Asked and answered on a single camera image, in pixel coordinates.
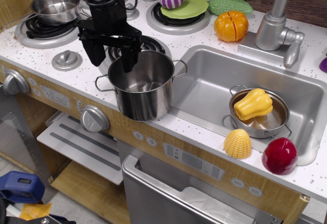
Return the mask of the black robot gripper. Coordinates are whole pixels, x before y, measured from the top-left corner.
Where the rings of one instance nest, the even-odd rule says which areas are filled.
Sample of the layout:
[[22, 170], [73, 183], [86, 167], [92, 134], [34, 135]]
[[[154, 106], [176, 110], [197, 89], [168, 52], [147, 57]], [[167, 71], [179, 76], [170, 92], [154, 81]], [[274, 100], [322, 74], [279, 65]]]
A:
[[91, 19], [78, 20], [79, 39], [94, 66], [100, 66], [106, 54], [104, 45], [122, 47], [121, 60], [125, 73], [138, 62], [141, 31], [127, 23], [125, 0], [85, 0]]

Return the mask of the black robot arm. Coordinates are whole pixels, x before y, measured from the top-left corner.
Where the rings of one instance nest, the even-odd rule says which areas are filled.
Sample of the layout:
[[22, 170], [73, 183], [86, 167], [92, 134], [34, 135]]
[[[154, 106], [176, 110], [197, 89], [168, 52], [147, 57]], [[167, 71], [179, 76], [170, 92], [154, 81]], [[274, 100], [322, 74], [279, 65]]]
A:
[[85, 0], [91, 19], [78, 20], [79, 40], [94, 66], [105, 59], [104, 46], [121, 50], [124, 72], [130, 72], [141, 52], [142, 32], [127, 22], [125, 0]]

